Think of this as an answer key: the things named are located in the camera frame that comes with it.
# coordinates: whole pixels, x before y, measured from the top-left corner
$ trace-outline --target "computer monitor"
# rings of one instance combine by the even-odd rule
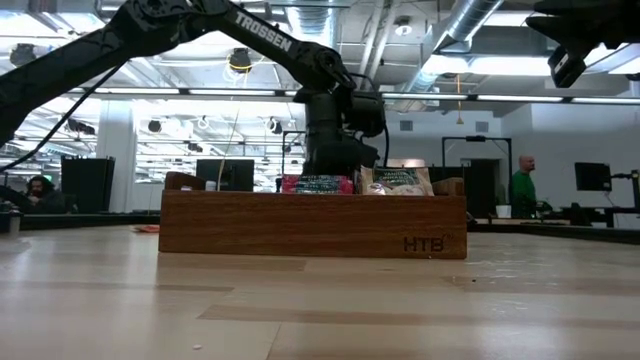
[[[210,181],[218,181],[222,160],[198,160],[196,176]],[[221,191],[253,191],[253,160],[225,160],[220,178]]]
[[[611,191],[609,164],[575,163],[578,191]]]

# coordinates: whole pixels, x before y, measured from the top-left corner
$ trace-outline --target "man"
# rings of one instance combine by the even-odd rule
[[[27,184],[27,197],[36,214],[64,214],[64,195],[54,189],[53,184],[42,175],[34,176]]]
[[[536,215],[536,188],[531,180],[531,172],[536,169],[533,156],[520,156],[520,170],[511,177],[511,217],[531,219]]]

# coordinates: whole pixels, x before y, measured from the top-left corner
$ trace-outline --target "ceiling light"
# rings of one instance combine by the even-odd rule
[[[38,170],[8,170],[10,175],[42,175],[42,171]]]
[[[180,94],[180,90],[170,88],[99,88],[95,92],[98,94]]]
[[[615,53],[618,50],[622,50],[625,47],[629,46],[629,44],[627,43],[623,43],[620,44],[620,46],[618,46],[617,49],[607,49],[607,47],[604,44],[600,44],[597,48],[591,50],[591,52],[589,53],[589,55],[587,55],[586,58],[584,58],[584,63],[587,65],[587,67],[609,57],[610,55],[612,55],[613,53]]]
[[[469,72],[483,75],[550,76],[547,58],[518,56],[485,56],[475,58]]]
[[[147,125],[147,129],[149,129],[149,131],[151,131],[152,133],[159,133],[160,131],[162,131],[162,124],[158,120],[151,120]]]
[[[422,72],[426,74],[463,74],[468,71],[469,65],[466,59],[443,55],[431,55],[422,66]]]
[[[628,63],[618,66],[617,68],[609,71],[609,74],[637,74],[640,73],[640,57],[637,57]]]
[[[193,95],[220,96],[275,96],[273,90],[236,90],[236,89],[194,89],[189,90]]]
[[[438,93],[427,93],[427,94],[410,94],[410,93],[382,93],[383,99],[393,99],[393,100],[467,100],[467,95],[463,94],[438,94]]]
[[[640,98],[573,98],[573,104],[640,105]]]
[[[504,102],[560,102],[560,96],[518,96],[518,95],[478,95],[480,101],[504,101]]]
[[[403,15],[398,16],[396,20],[393,22],[393,25],[397,26],[396,35],[405,36],[411,34],[411,18],[409,16]]]
[[[411,34],[411,25],[401,25],[396,28],[396,35],[398,36],[406,36]]]

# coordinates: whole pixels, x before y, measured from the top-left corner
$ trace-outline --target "snack bag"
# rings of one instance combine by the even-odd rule
[[[353,181],[346,176],[284,175],[283,194],[353,194]]]
[[[362,167],[360,179],[364,195],[433,196],[427,168]]]

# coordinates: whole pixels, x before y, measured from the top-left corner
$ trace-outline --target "table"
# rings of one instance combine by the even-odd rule
[[[570,216],[569,213],[571,208],[563,207],[561,208],[565,216]],[[640,216],[640,211],[635,207],[582,207],[582,210],[585,212],[585,215],[592,223],[605,223],[607,228],[613,229],[615,228],[615,216],[618,214],[638,214]]]
[[[640,358],[636,246],[471,233],[466,261],[157,246],[129,227],[1,240],[1,358]]]

